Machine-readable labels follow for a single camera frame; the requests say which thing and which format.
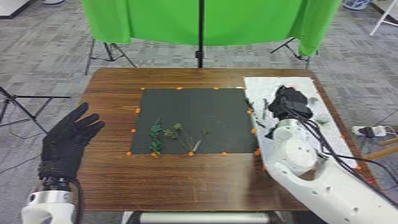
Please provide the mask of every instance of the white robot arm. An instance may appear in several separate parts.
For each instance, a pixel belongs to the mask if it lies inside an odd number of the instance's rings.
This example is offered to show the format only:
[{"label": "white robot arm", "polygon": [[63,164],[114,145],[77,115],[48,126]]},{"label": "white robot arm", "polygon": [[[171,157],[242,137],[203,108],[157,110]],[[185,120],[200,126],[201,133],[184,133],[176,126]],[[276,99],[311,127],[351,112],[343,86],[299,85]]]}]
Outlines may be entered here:
[{"label": "white robot arm", "polygon": [[[331,224],[391,224],[398,210],[333,157],[319,157],[308,143],[308,130],[295,119],[279,122],[274,149],[263,158],[272,178],[324,221]],[[315,171],[313,180],[301,175]]]},{"label": "white robot arm", "polygon": [[73,193],[48,190],[31,194],[29,205],[22,210],[24,224],[40,224],[52,219],[52,224],[73,224]]}]

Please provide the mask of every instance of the gloved hand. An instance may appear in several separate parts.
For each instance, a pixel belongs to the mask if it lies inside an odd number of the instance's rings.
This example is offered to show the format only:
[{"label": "gloved hand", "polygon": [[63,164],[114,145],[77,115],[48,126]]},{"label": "gloved hand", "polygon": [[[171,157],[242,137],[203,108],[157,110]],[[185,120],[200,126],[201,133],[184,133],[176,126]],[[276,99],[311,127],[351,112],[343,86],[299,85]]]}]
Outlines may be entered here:
[{"label": "gloved hand", "polygon": [[105,122],[98,122],[98,114],[80,119],[88,109],[89,104],[84,103],[64,117],[43,139],[41,179],[45,177],[77,178],[86,146],[105,127]]}]

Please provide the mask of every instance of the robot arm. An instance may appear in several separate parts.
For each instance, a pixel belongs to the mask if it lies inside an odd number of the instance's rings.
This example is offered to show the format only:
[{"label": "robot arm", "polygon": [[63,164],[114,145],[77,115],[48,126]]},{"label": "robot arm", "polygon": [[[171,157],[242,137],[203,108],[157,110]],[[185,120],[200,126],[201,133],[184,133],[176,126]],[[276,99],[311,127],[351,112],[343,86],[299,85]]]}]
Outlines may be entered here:
[{"label": "robot arm", "polygon": [[[73,223],[75,205],[70,183],[80,187],[77,173],[84,150],[105,127],[105,123],[98,121],[98,114],[80,119],[88,110],[89,104],[84,103],[64,117],[43,139],[40,166],[40,179],[43,182],[40,191],[29,196],[29,204],[22,210],[24,224],[41,224],[48,219],[52,224]],[[80,222],[82,211],[79,209],[75,224]]]},{"label": "robot arm", "polygon": [[75,205],[70,191],[36,192],[29,200],[29,205],[22,210],[24,224],[45,223],[50,218],[54,224],[73,224]]},{"label": "robot arm", "polygon": [[[313,113],[306,109],[301,92],[288,89],[278,93],[271,105],[279,118],[272,133],[274,147],[267,147],[269,153],[263,153],[271,176],[327,223],[395,223],[398,210],[390,201],[343,169],[335,157],[310,145],[308,129],[287,111],[295,110],[294,113],[308,118]],[[306,180],[301,176],[311,170],[315,177]]]}]

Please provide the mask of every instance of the wrist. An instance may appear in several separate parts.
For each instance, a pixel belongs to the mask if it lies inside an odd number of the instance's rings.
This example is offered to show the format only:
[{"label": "wrist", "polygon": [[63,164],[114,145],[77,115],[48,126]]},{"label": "wrist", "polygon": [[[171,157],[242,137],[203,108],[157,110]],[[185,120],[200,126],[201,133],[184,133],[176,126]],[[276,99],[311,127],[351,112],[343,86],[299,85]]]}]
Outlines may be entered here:
[{"label": "wrist", "polygon": [[40,166],[40,178],[77,178],[79,166],[72,161],[43,161]]}]

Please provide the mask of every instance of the gray carpet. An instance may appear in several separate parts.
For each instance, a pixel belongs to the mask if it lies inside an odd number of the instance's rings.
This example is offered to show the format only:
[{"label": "gray carpet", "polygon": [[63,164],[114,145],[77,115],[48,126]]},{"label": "gray carpet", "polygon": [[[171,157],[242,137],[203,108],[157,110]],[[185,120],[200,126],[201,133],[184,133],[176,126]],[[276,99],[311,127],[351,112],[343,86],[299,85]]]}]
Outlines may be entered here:
[{"label": "gray carpet", "polygon": [[[368,36],[381,14],[374,9],[338,12],[320,56],[313,58],[311,70],[326,85],[347,127],[374,125],[397,110],[398,86],[398,28],[383,25],[375,37]],[[89,52],[91,31],[84,17],[80,1],[70,0],[61,7],[47,7],[36,1],[13,20],[0,20],[0,86],[25,95],[68,95],[72,100],[56,100],[41,116],[50,129],[61,117],[73,109],[82,97],[91,76],[84,76]],[[304,68],[287,49],[276,54],[271,50],[281,43],[247,46],[208,47],[207,67]],[[196,47],[134,40],[123,49],[139,67],[194,67]],[[96,55],[104,54],[102,45]],[[116,63],[95,61],[91,72],[100,67],[128,67],[125,59]],[[40,108],[41,100],[24,101],[29,109]],[[8,119],[20,117],[9,108]],[[384,124],[398,124],[398,115]],[[0,128],[0,170],[33,158],[41,151],[43,135],[33,124]],[[367,143],[367,152],[377,150]],[[397,169],[398,155],[381,162]],[[0,223],[20,223],[20,209],[36,184],[40,159],[0,174]],[[384,188],[391,180],[374,168]],[[388,191],[398,201],[398,189]],[[121,214],[89,213],[88,223],[116,223]]]}]

